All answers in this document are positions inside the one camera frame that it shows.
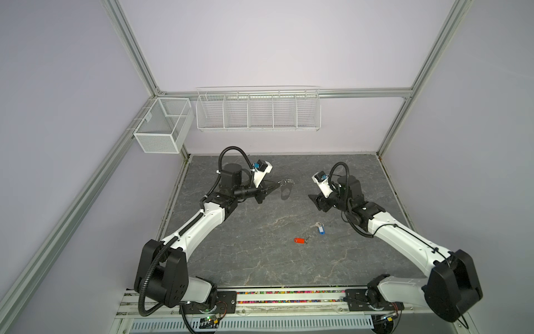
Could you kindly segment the metal keyring with shoe plate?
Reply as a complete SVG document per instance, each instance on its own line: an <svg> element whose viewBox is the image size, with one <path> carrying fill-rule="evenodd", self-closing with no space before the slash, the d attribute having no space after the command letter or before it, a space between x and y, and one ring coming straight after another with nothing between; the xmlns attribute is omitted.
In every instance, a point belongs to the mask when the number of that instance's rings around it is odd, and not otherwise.
<svg viewBox="0 0 534 334"><path fill-rule="evenodd" d="M281 200L289 199L294 185L295 185L295 182L291 179L285 179L285 180L279 181Z"/></svg>

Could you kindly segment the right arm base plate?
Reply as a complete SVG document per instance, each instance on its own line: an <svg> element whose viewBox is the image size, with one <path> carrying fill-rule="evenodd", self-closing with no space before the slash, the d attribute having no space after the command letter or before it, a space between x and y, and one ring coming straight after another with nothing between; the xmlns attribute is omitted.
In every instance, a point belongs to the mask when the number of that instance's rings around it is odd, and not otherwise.
<svg viewBox="0 0 534 334"><path fill-rule="evenodd" d="M377 289L350 288L345 289L343 301L350 311L401 311L405 306L401 302L388 302Z"/></svg>

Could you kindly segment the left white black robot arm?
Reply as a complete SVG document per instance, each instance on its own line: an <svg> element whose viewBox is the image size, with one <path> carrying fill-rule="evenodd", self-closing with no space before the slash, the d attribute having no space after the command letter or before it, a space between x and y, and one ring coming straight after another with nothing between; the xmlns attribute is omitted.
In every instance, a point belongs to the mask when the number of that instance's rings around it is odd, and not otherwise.
<svg viewBox="0 0 534 334"><path fill-rule="evenodd" d="M196 304L206 311L216 308L217 285L189 275L188 261L202 241L221 225L240 203L249 198L261 204L279 187L267 181L271 163L251 162L237 146L225 148L218 156L217 178L199 201L199 210L184 225L161 240L151 239L142 249L134 281L142 317L162 307Z"/></svg>

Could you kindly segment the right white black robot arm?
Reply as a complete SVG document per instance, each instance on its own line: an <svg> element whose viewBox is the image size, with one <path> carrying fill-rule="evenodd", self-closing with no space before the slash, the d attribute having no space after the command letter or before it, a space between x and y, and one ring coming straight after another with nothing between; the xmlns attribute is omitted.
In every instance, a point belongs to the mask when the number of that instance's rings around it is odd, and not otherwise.
<svg viewBox="0 0 534 334"><path fill-rule="evenodd" d="M474 260L468 253L439 246L399 223L386 209L365 199L360 181L350 174L347 164L340 161L334 167L345 171L337 180L333 170L319 171L312 177L321 191L310 196L316 208L339 210L357 234L386 242L424 275L396 278L382 274L368 283L361 302L373 310L393 303L412 304L455 322L483 298Z"/></svg>

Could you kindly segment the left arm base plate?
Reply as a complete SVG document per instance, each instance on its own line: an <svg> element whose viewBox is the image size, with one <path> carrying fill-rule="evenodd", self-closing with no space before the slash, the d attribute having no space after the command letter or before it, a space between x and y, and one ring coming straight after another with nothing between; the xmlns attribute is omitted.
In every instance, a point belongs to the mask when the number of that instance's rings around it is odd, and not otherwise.
<svg viewBox="0 0 534 334"><path fill-rule="evenodd" d="M184 305L186 314L234 314L237 307L237 291L218 290L216 294L211 294L207 302L190 302Z"/></svg>

